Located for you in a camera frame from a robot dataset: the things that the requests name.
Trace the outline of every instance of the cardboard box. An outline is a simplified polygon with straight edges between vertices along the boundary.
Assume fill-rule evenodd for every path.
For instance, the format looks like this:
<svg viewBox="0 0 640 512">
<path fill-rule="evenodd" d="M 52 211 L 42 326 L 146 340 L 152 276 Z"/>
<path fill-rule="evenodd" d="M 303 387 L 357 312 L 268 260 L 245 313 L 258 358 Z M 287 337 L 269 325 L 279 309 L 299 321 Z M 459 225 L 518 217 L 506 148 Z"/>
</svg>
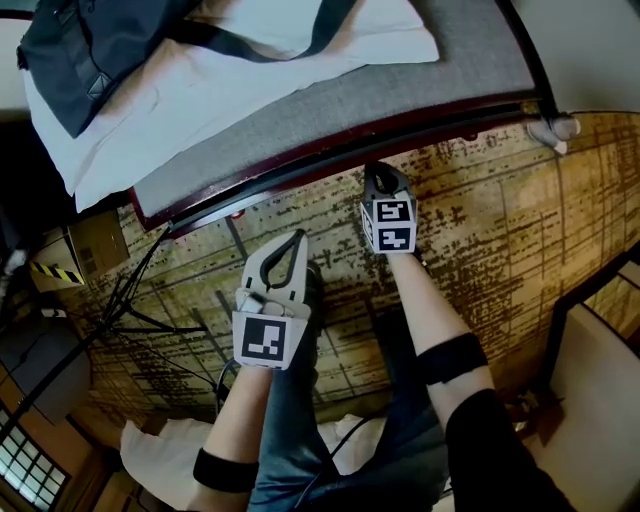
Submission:
<svg viewBox="0 0 640 512">
<path fill-rule="evenodd" d="M 122 236 L 118 212 L 112 211 L 89 217 L 68 228 L 50 231 L 31 261 L 80 273 L 87 282 L 128 258 L 129 251 Z M 31 270 L 31 276 L 41 292 L 83 286 L 35 270 Z"/>
</svg>

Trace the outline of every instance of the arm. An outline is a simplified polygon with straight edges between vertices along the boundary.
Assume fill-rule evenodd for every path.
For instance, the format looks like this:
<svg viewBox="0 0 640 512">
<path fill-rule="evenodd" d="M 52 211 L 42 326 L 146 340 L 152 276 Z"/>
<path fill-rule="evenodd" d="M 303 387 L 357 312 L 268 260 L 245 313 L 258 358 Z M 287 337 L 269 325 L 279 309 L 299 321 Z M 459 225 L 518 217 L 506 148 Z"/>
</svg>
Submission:
<svg viewBox="0 0 640 512">
<path fill-rule="evenodd" d="M 438 291 L 412 254 L 390 254 L 389 265 L 398 285 L 416 354 L 469 332 L 469 327 Z M 489 367 L 477 368 L 446 384 L 428 386 L 429 397 L 444 429 L 453 412 L 467 398 L 493 389 Z"/>
<path fill-rule="evenodd" d="M 243 366 L 220 415 L 216 418 L 204 451 L 241 464 L 258 461 L 260 439 L 271 387 L 272 370 Z M 198 484 L 189 510 L 236 512 L 247 509 L 250 493 L 227 493 Z"/>
</svg>

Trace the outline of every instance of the person's leg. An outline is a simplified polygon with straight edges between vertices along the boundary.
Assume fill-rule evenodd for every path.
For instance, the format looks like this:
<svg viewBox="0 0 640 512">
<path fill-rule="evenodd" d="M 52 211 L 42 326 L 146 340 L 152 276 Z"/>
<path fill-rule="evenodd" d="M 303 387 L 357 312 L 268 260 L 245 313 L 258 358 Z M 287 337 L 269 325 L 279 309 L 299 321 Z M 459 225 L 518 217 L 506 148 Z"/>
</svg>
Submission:
<svg viewBox="0 0 640 512">
<path fill-rule="evenodd" d="M 374 329 L 394 394 L 374 457 L 341 487 L 375 487 L 402 493 L 415 510 L 430 510 L 448 477 L 444 432 L 433 410 L 404 312 L 376 320 Z"/>
<path fill-rule="evenodd" d="M 271 384 L 260 446 L 260 470 L 249 507 L 252 511 L 291 510 L 325 464 L 328 467 L 322 480 L 337 476 L 318 433 L 313 409 L 321 302 L 322 281 L 319 269 L 314 268 L 307 272 L 305 303 L 312 309 L 307 329 L 291 365 L 286 371 L 276 371 Z"/>
</svg>

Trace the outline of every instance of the wooden floor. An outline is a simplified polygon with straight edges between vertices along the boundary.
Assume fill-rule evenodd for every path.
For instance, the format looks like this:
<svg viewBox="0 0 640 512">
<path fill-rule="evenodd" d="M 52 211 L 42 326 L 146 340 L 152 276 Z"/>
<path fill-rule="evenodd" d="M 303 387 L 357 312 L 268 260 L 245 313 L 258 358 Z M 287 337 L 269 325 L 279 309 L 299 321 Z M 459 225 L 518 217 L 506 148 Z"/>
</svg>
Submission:
<svg viewBox="0 0 640 512">
<path fill-rule="evenodd" d="M 580 120 L 583 131 L 561 158 L 513 126 L 387 160 L 411 180 L 419 201 L 418 245 L 442 291 L 480 336 L 501 389 L 515 389 L 535 374 L 554 302 L 640 239 L 640 116 Z M 362 169 L 353 169 L 161 247 L 135 307 L 180 326 L 195 325 L 200 316 L 209 332 L 96 343 L 90 399 L 76 416 L 87 425 L 103 425 L 106 416 L 121 427 L 125 419 L 141 424 L 157 408 L 210 409 L 214 396 L 206 381 L 215 381 L 223 359 L 232 357 L 229 315 L 244 259 L 297 228 L 308 233 L 326 282 L 315 400 L 385 388 L 371 319 L 398 295 L 385 259 L 365 246 L 362 193 Z M 160 234 L 145 234 L 131 208 L 120 216 L 131 259 L 62 295 L 77 314 L 99 312 L 117 275 L 133 269 Z M 87 329 L 86 320 L 77 322 Z M 123 324 L 139 326 L 133 319 Z"/>
</svg>

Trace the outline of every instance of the yellow and black caution tape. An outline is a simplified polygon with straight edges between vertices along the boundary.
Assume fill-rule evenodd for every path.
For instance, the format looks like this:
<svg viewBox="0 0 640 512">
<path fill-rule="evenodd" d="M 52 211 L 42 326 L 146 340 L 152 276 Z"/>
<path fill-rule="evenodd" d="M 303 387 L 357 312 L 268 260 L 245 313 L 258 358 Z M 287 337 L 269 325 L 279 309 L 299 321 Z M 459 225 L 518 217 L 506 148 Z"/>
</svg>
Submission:
<svg viewBox="0 0 640 512">
<path fill-rule="evenodd" d="M 80 272 L 72 272 L 71 270 L 62 270 L 61 268 L 49 267 L 36 261 L 30 261 L 29 266 L 31 270 L 34 270 L 45 276 L 54 277 L 56 279 L 62 279 L 68 283 L 85 284 L 84 278 Z"/>
</svg>

